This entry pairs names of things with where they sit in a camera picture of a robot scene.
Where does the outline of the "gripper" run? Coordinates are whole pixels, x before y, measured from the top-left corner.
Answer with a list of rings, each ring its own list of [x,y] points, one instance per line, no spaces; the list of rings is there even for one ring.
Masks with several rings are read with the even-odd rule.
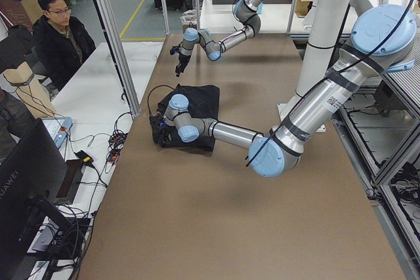
[[[149,122],[155,144],[167,145],[173,141],[174,128],[164,122],[162,115],[149,116]]]
[[[177,77],[180,77],[181,73],[184,72],[187,67],[190,57],[191,57],[191,45],[179,44],[172,46],[170,49],[170,55],[178,53],[179,64],[175,68],[175,73]]]

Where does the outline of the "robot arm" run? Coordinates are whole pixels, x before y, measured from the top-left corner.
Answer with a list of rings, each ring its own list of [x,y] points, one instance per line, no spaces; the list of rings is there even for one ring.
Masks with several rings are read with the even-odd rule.
[[[263,1],[237,0],[232,5],[232,15],[241,24],[241,28],[220,41],[215,41],[208,29],[186,28],[182,41],[170,50],[171,55],[178,54],[178,65],[175,68],[176,76],[179,76],[186,69],[196,45],[204,50],[209,60],[217,61],[227,50],[254,38],[261,29],[261,19],[257,11]]]
[[[264,0],[239,0],[232,10],[241,29],[215,41],[207,29],[188,28],[171,48],[187,67],[196,46],[219,60],[229,49],[254,38],[261,29],[258,15]],[[178,86],[149,117],[152,137],[163,147],[192,146],[211,150],[220,140],[248,151],[249,166],[259,175],[275,177],[299,162],[305,143],[370,77],[409,70],[417,24],[415,0],[318,0],[305,52],[298,93],[289,112],[268,135],[217,119],[214,98],[193,87]]]

